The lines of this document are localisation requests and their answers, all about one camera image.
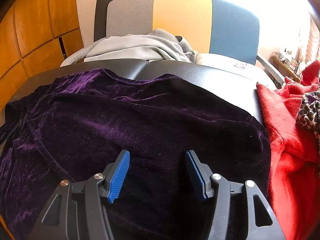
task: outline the black leather surface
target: black leather surface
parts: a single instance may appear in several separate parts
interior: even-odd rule
[[[12,96],[10,101],[16,101],[31,94],[39,86],[52,84],[56,78],[69,74],[81,73],[96,68],[108,68],[115,72],[118,76],[135,79],[147,64],[148,62],[142,59],[121,58],[82,62],[55,68],[30,77]]]
[[[148,80],[165,73],[179,76],[214,93],[227,102],[246,110],[263,125],[255,81],[213,67],[167,60],[150,62],[136,79]]]
[[[254,81],[224,70],[171,60],[149,63],[140,59],[108,59],[52,69],[29,78],[10,101],[32,93],[41,85],[51,84],[55,78],[95,68],[108,68],[121,77],[137,80],[153,79],[166,73],[174,74],[246,110],[263,124]]]

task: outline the white cushion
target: white cushion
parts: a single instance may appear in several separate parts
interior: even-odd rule
[[[254,82],[259,82],[270,89],[276,89],[273,81],[262,69],[234,58],[211,53],[198,53],[196,64],[232,72]]]

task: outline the wooden cabinet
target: wooden cabinet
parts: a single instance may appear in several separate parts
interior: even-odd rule
[[[16,0],[0,22],[0,110],[40,72],[83,48],[76,0]]]
[[[14,8],[10,8],[0,22],[0,78],[20,59],[14,37],[13,12]]]
[[[71,56],[72,54],[83,48],[80,29],[63,35],[62,41],[66,50],[67,57]]]
[[[276,56],[272,57],[273,66],[280,71],[280,73],[284,76],[288,76],[293,79],[295,82],[300,83],[300,78],[294,73],[293,69],[288,65],[284,64],[281,60],[279,60]]]
[[[53,35],[79,28],[76,0],[49,0]]]
[[[18,90],[18,88],[27,80],[21,62],[11,68],[0,81],[0,109],[4,108],[8,100]]]
[[[59,67],[64,58],[59,40],[55,39],[28,55],[23,63],[28,75],[31,77],[43,71]]]
[[[48,0],[16,0],[15,25],[22,57],[51,40]]]

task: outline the chair backrest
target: chair backrest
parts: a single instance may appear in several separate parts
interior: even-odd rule
[[[224,0],[113,0],[106,37],[148,34],[156,28],[183,36],[200,53],[255,64],[259,20]]]

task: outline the blue upholstery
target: blue upholstery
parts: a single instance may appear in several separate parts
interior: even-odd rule
[[[224,0],[212,0],[209,53],[255,65],[259,30],[259,19],[253,13]]]

